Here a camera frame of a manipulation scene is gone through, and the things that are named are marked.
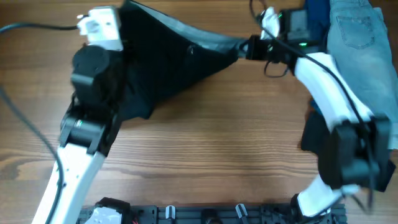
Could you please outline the black shorts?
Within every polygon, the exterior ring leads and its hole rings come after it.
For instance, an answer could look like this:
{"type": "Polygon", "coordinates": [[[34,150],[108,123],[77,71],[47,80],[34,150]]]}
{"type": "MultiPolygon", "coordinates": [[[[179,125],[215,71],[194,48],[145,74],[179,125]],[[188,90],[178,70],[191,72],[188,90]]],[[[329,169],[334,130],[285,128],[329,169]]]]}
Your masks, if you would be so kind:
{"type": "Polygon", "coordinates": [[[157,104],[244,56],[243,38],[197,29],[136,1],[118,12],[127,58],[123,120],[149,118],[157,104]]]}

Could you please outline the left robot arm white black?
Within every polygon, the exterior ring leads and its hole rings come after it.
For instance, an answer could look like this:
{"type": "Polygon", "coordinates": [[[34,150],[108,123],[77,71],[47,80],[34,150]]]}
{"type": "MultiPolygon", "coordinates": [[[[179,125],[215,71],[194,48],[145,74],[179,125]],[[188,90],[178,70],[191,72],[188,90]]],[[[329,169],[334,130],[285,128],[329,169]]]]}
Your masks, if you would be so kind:
{"type": "Polygon", "coordinates": [[[121,51],[82,47],[73,57],[70,106],[60,125],[60,145],[34,223],[75,223],[93,179],[121,127],[124,90],[121,51]]]}

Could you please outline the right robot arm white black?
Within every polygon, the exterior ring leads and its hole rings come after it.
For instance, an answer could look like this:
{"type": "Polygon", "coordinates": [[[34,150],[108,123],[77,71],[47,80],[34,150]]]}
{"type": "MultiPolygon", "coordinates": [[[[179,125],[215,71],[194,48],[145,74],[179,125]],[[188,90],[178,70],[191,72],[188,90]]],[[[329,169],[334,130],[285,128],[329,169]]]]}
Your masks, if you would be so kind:
{"type": "Polygon", "coordinates": [[[318,175],[296,196],[303,222],[323,216],[342,198],[373,192],[388,170],[391,122],[376,116],[349,88],[331,55],[315,46],[289,45],[253,35],[243,44],[248,60],[284,63],[310,92],[328,129],[318,152],[318,175]]]}

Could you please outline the dark blue garment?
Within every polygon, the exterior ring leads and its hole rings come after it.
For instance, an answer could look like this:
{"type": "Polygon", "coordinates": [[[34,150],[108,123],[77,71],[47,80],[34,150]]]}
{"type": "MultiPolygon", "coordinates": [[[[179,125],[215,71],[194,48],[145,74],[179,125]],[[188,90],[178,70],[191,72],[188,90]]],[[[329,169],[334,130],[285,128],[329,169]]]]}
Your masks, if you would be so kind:
{"type": "Polygon", "coordinates": [[[308,29],[312,39],[324,41],[330,27],[330,1],[305,0],[304,9],[308,16],[308,29]]]}

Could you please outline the light blue denim shorts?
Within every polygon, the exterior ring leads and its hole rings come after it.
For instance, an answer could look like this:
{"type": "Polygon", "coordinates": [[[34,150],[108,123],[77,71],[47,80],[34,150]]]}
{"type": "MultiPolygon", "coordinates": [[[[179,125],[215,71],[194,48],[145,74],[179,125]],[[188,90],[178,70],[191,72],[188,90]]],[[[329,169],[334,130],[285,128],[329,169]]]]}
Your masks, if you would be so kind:
{"type": "Polygon", "coordinates": [[[368,0],[330,0],[327,51],[354,94],[392,123],[397,149],[397,73],[382,10],[368,0]]]}

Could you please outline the black garment under pile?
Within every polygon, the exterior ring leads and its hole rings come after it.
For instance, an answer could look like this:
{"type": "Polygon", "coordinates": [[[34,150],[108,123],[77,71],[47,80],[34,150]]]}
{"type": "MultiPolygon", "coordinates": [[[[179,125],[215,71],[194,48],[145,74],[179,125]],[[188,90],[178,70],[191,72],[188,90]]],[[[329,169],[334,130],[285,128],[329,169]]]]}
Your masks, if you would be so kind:
{"type": "MultiPolygon", "coordinates": [[[[309,111],[300,143],[301,150],[312,152],[318,156],[319,152],[323,149],[328,135],[329,130],[324,117],[315,110],[309,111]]],[[[385,192],[395,169],[396,165],[389,159],[387,171],[378,177],[374,189],[379,192],[385,192]]]]}

